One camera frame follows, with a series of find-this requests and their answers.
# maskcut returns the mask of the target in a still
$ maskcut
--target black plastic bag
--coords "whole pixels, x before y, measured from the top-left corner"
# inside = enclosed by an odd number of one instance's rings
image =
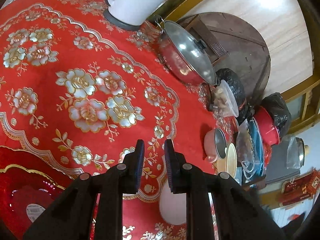
[[[216,74],[218,78],[221,80],[223,79],[228,83],[233,95],[235,96],[239,109],[239,116],[236,119],[239,125],[241,125],[245,119],[251,118],[253,115],[253,107],[251,107],[247,102],[242,82],[238,75],[229,68],[219,69]]]
[[[280,138],[285,136],[291,125],[291,114],[287,104],[282,99],[280,93],[273,93],[265,97],[261,105],[268,111],[273,119],[273,124],[279,129]]]

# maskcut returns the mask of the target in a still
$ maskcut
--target beige plate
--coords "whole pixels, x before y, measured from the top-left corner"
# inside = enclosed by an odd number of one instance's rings
[[[218,173],[225,171],[233,178],[236,176],[237,169],[237,154],[236,147],[233,143],[230,143],[226,148],[226,157],[217,161]]]

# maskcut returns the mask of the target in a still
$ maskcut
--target red tablecloth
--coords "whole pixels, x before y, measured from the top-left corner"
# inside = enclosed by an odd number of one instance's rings
[[[214,173],[202,141],[216,120],[201,91],[160,64],[151,48],[157,30],[145,23],[124,31],[103,17],[106,7],[104,0],[17,0],[0,11],[0,145],[76,177],[105,172],[143,139],[141,188],[124,196],[124,239],[159,231],[185,239],[185,225],[168,225],[159,212],[164,141]]]

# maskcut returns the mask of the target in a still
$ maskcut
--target red decoration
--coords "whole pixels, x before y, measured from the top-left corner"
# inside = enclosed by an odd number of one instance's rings
[[[278,198],[280,206],[288,206],[312,198],[319,188],[319,182],[320,175],[316,169],[293,182],[285,182],[282,186],[282,194]]]

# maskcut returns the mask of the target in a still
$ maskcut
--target screw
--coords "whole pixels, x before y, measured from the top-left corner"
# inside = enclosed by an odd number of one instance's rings
[[[124,170],[126,167],[127,167],[127,165],[125,165],[124,163],[120,163],[117,165],[117,169],[121,170],[121,171]]]
[[[192,169],[192,165],[190,163],[185,163],[182,165],[182,168],[184,168],[185,170],[191,170]]]
[[[90,174],[89,173],[82,173],[80,175],[80,179],[81,180],[86,180],[86,179],[89,179],[90,178]]]
[[[223,171],[223,172],[220,173],[220,177],[223,178],[223,179],[228,179],[230,177],[230,175]]]

